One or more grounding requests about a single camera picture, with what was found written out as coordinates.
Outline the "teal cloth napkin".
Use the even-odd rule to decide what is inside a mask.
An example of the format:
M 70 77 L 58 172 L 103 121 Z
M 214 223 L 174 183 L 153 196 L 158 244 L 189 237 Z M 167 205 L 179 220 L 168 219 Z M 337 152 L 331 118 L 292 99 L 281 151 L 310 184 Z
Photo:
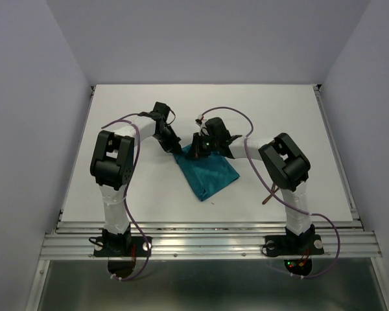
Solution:
M 206 201 L 240 178 L 239 173 L 218 152 L 200 159 L 189 159 L 187 154 L 190 147 L 190 144 L 187 145 L 181 154 L 173 156 L 199 201 Z

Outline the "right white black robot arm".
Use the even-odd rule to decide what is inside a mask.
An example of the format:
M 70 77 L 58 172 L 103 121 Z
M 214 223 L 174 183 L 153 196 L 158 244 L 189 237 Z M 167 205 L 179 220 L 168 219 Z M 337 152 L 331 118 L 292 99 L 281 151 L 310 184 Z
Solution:
M 212 153 L 248 159 L 251 165 L 255 160 L 262 161 L 273 184 L 281 190 L 282 197 L 277 200 L 285 206 L 287 249 L 299 253 L 309 245 L 308 236 L 314 233 L 306 195 L 311 164 L 289 134 L 281 133 L 269 141 L 195 133 L 186 156 L 198 160 Z

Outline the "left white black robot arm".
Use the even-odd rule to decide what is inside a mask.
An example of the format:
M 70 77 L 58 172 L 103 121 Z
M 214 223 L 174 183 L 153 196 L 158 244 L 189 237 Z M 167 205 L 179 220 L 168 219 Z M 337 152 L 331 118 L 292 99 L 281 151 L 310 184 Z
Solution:
M 181 154 L 180 138 L 168 122 L 174 112 L 157 103 L 150 112 L 134 114 L 134 119 L 117 120 L 122 128 L 112 132 L 102 130 L 97 136 L 90 173 L 95 178 L 104 204 L 102 235 L 109 240 L 109 248 L 116 255 L 125 255 L 131 249 L 130 218 L 126 211 L 126 190 L 134 174 L 143 140 L 153 137 L 166 153 Z

